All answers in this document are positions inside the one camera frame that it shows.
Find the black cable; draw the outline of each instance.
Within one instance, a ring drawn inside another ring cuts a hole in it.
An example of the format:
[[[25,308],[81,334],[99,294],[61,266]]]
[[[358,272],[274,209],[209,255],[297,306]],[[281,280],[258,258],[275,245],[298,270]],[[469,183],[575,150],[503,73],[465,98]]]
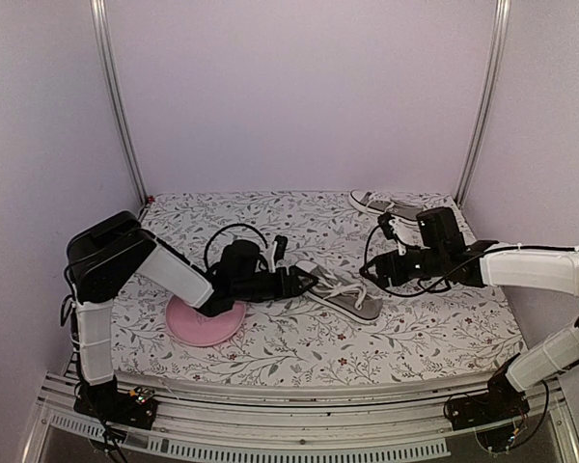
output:
[[[208,271],[210,269],[210,265],[208,264],[208,251],[210,250],[210,246],[212,245],[212,243],[214,242],[216,237],[219,234],[221,234],[222,232],[229,230],[229,229],[236,228],[236,227],[243,227],[245,229],[249,229],[250,231],[254,232],[263,241],[263,245],[266,248],[268,247],[268,241],[266,241],[266,238],[263,235],[263,233],[261,231],[259,231],[258,229],[256,229],[255,227],[253,227],[252,225],[243,224],[243,223],[236,223],[236,224],[227,225],[227,226],[223,227],[222,229],[218,230],[213,236],[210,237],[210,239],[208,240],[208,243],[206,243],[206,247],[204,248],[204,266],[206,267],[206,271]]]
[[[420,289],[427,289],[426,287],[423,286],[423,282],[425,282],[426,280],[430,280],[430,278],[419,278],[416,281],[416,285],[418,285],[418,287]],[[431,289],[428,291],[429,294],[443,294],[445,292],[450,291],[451,289],[453,289],[453,286],[451,285],[451,282],[449,282],[448,280],[446,280],[444,287],[440,288],[440,289]]]
[[[367,243],[365,245],[365,254],[364,254],[364,258],[365,258],[364,265],[365,266],[367,266],[367,263],[368,263],[369,244],[371,242],[373,235],[375,234],[375,232],[377,231],[378,228],[379,228],[379,226],[375,227],[371,231],[371,233],[369,234],[369,237],[367,238]],[[410,294],[401,294],[401,293],[397,293],[394,291],[390,291],[390,290],[385,289],[383,287],[379,287],[379,288],[382,291],[384,291],[385,293],[390,294],[391,296],[395,296],[395,297],[401,297],[401,298],[407,298],[408,299],[408,298],[412,298],[412,297],[422,296],[423,294],[427,294],[430,291],[434,290],[436,287],[438,287],[443,282],[448,280],[448,278],[451,275],[458,272],[461,268],[463,268],[467,264],[473,262],[474,260],[481,259],[484,256],[487,256],[489,254],[504,253],[505,251],[519,251],[519,250],[579,252],[579,247],[575,248],[575,247],[570,247],[570,246],[566,247],[566,246],[517,245],[517,246],[504,246],[501,248],[491,248],[491,249],[487,249],[486,251],[483,251],[480,254],[476,254],[475,256],[472,256],[471,258],[469,258],[465,262],[459,264],[457,267],[446,272],[442,277],[440,277],[438,280],[436,280],[435,283],[423,288],[422,290],[420,290],[418,292],[414,292],[414,293],[410,293]]]
[[[117,232],[117,231],[116,231],[115,233],[113,233],[113,234],[115,234],[116,236],[122,236],[122,234],[119,233],[119,232]],[[99,254],[101,254],[101,253],[104,252],[104,251],[105,251],[105,248],[100,248],[100,249],[97,249],[96,251],[94,251],[93,253],[89,254],[88,256],[85,256],[85,257],[83,257],[83,258],[81,258],[81,259],[74,260],[73,262],[69,262],[69,265],[67,265],[67,266],[65,267],[65,270],[63,271],[63,274],[62,274],[63,277],[65,278],[65,280],[67,281],[67,284],[68,284],[69,286],[71,285],[71,281],[70,281],[70,278],[69,278],[69,271],[70,271],[75,265],[78,265],[78,264],[80,264],[80,263],[82,263],[82,262],[85,262],[86,260],[90,260],[90,259],[92,259],[92,258],[95,258],[96,256],[98,256]]]
[[[530,442],[530,440],[537,435],[538,431],[540,430],[540,427],[547,418],[547,412],[549,411],[549,386],[547,385],[547,382],[544,379],[541,380],[540,382],[542,383],[542,386],[544,386],[544,409],[542,410],[542,415],[540,415],[540,420],[538,420],[536,427],[528,437],[526,437],[523,441],[519,442],[518,444],[515,441],[512,444],[512,447],[510,447],[510,449],[518,449],[519,447],[525,446],[528,442]]]
[[[60,305],[60,326],[65,326],[67,324],[67,321],[69,321],[70,314],[72,313],[73,310],[73,302],[74,298],[72,294],[68,294],[62,300],[62,304]]]
[[[123,463],[128,463],[128,460],[126,459],[126,456],[124,456],[123,450],[120,448],[120,446],[118,445],[118,442],[116,441],[116,438],[114,437],[114,431],[111,428],[111,426],[109,426],[107,424],[107,421],[103,420],[100,415],[98,414],[98,411],[96,409],[96,407],[93,405],[92,401],[90,400],[90,398],[83,392],[80,391],[80,387],[81,387],[81,381],[83,381],[81,375],[80,375],[80,368],[78,368],[78,376],[79,376],[79,380],[80,382],[78,382],[75,385],[75,395],[81,395],[81,397],[84,399],[84,401],[88,404],[88,406],[90,407],[90,409],[93,411],[93,413],[95,414],[96,419],[98,420],[98,422],[100,422],[100,425],[103,426],[103,440],[105,441],[105,446],[109,446],[109,442],[108,439],[111,441],[112,443],[112,450],[109,450],[109,452],[107,453],[113,461],[118,462],[118,460],[116,460],[114,458],[114,455],[111,454],[111,451],[116,451],[118,453],[118,455],[120,456],[120,458],[123,460]]]

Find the white wall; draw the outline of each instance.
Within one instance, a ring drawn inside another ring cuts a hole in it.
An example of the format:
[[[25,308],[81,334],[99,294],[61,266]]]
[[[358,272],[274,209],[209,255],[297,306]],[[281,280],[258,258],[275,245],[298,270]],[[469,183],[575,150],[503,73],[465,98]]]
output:
[[[136,204],[85,1],[0,0],[0,463],[13,463],[59,326],[65,248]]]
[[[152,193],[452,192],[495,2],[112,0]]]
[[[493,113],[466,212],[481,238],[579,243],[579,0],[512,2]],[[530,345],[579,301],[508,291]],[[579,368],[562,379],[579,430]]]

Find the floral tablecloth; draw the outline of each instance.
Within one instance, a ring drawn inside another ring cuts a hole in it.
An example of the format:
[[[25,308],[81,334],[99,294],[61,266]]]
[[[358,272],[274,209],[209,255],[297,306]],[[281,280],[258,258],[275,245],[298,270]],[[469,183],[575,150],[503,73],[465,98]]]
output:
[[[468,243],[474,240],[449,196],[392,194],[409,203],[455,210]],[[154,199],[142,225],[195,264],[219,228],[233,222],[254,225],[272,239],[289,239],[285,264],[313,259],[359,279],[365,241],[374,216],[352,208],[347,193],[273,192],[164,194]],[[415,239],[420,242],[416,231]],[[217,261],[236,237],[257,238],[232,229],[216,240]],[[376,233],[370,255],[394,244]],[[489,371],[524,348],[504,293],[494,288],[454,286],[444,294],[413,299],[383,297],[373,325],[360,325],[305,297],[250,305],[240,331],[209,348],[189,347],[166,331],[171,294],[144,277],[124,287],[113,311],[114,367],[118,370],[189,381],[259,386],[327,386],[426,380]],[[412,284],[400,291],[415,290]]]

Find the gray canvas shoe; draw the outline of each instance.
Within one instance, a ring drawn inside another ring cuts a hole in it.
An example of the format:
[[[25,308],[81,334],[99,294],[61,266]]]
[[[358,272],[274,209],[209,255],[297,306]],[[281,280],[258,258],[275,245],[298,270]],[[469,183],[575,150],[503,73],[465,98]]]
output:
[[[296,266],[319,279],[319,283],[309,289],[305,296],[358,323],[370,324],[379,317],[383,302],[369,296],[363,283],[334,275],[309,260],[301,260]]]
[[[391,214],[410,222],[416,222],[416,214],[423,211],[420,205],[391,200],[389,195],[373,191],[353,190],[349,193],[349,203],[368,214],[381,215],[388,211]]]

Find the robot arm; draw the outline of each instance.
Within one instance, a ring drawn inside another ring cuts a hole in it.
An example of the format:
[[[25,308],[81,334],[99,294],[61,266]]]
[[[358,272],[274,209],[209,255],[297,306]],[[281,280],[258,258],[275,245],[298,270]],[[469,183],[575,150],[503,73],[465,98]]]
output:
[[[317,283],[298,267],[276,267],[287,239],[278,236],[261,255],[250,241],[227,246],[221,260],[203,272],[172,246],[121,212],[83,231],[67,247],[65,277],[73,298],[71,334],[81,386],[75,411],[150,429],[156,402],[152,391],[118,392],[111,356],[114,298],[135,273],[143,275],[205,316],[217,316],[234,301],[262,302],[294,297]],[[265,271],[257,271],[265,262]]]
[[[446,276],[466,286],[524,286],[579,297],[579,247],[514,246],[496,241],[466,246],[455,215],[447,207],[424,211],[417,220],[425,248],[407,247],[377,256],[361,268],[363,277],[384,289],[415,278]],[[380,216],[378,222],[386,237],[396,237],[395,221],[389,214]],[[484,397],[450,400],[447,416],[453,428],[459,429],[527,413],[525,391],[578,364],[579,318],[505,362],[488,381]]]

